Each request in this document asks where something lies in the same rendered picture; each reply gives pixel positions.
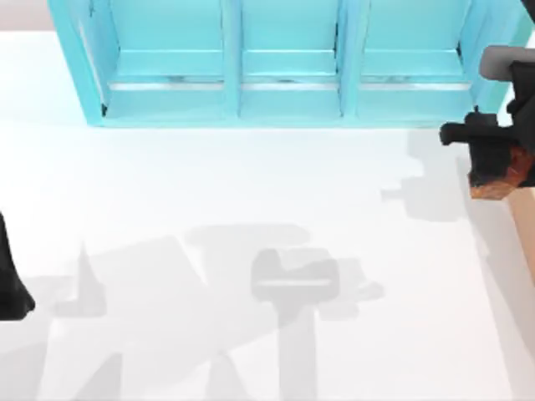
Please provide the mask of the brown and orange book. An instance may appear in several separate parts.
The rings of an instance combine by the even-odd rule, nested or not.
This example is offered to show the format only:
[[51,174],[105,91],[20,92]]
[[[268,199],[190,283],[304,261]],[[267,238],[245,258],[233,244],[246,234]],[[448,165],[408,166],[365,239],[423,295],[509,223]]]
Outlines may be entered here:
[[474,200],[501,201],[511,193],[521,189],[535,190],[535,155],[513,146],[510,148],[512,162],[504,179],[495,180],[483,186],[470,186],[470,196]]

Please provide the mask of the pale grey rounded box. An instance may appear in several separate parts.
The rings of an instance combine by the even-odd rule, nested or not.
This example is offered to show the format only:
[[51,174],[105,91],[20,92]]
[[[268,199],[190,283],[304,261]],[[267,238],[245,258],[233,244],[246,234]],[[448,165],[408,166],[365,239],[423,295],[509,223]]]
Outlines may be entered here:
[[535,48],[488,46],[481,56],[479,73],[484,79],[511,82],[514,62],[535,63]]

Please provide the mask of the shallow salmon-coloured box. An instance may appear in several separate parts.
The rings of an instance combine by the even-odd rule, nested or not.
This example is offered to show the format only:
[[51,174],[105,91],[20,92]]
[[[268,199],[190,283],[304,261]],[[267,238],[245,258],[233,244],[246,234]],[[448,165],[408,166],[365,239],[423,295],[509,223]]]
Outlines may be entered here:
[[516,190],[507,198],[514,229],[506,237],[503,275],[516,297],[535,305],[535,188]]

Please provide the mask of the light blue rack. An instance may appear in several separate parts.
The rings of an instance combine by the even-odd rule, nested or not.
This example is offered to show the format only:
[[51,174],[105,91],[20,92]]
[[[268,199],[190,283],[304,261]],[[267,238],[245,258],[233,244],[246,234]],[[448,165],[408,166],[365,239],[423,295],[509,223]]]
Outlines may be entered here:
[[492,45],[522,0],[47,0],[86,122],[106,128],[433,128],[496,113]]

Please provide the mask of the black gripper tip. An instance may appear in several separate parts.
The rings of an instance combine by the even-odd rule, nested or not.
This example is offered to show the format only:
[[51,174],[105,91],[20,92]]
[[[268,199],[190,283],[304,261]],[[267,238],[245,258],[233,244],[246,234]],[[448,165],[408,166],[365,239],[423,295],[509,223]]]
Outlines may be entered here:
[[13,262],[8,232],[0,212],[0,322],[22,321],[36,307]]

